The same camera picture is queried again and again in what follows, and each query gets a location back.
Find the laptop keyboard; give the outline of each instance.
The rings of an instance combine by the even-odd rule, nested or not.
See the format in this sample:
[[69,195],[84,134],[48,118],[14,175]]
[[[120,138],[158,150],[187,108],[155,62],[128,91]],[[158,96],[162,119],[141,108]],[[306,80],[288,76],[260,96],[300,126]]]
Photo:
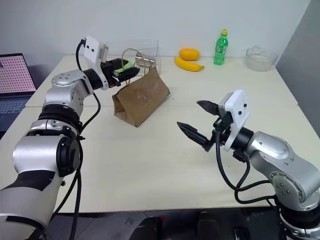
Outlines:
[[0,101],[0,114],[20,113],[28,99]]

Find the green plastic bottle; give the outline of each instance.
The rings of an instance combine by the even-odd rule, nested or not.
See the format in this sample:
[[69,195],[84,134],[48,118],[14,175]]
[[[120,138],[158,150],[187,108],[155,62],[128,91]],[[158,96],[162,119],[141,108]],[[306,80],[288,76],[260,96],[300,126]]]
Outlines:
[[215,53],[214,53],[214,64],[222,65],[225,62],[226,52],[228,48],[227,39],[228,30],[222,29],[221,36],[216,41]]

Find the bottle label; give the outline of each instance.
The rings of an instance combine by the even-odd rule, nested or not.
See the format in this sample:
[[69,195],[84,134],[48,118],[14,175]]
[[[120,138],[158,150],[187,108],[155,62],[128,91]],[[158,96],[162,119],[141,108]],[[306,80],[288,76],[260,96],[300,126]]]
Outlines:
[[223,46],[223,47],[215,46],[215,52],[216,53],[225,54],[226,51],[227,51],[227,46]]

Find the brown paper bag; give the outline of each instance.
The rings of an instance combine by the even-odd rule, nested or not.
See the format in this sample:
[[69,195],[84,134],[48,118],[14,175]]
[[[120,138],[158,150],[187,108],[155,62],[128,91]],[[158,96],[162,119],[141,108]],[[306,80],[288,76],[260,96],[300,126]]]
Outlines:
[[170,94],[156,67],[112,96],[114,115],[139,127]]

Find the bottle cap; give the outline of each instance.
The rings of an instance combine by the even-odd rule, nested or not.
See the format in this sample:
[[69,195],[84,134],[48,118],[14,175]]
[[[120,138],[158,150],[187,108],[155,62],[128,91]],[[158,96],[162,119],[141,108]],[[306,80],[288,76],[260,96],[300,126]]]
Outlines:
[[228,30],[227,29],[222,29],[221,34],[222,35],[227,35],[228,34]]

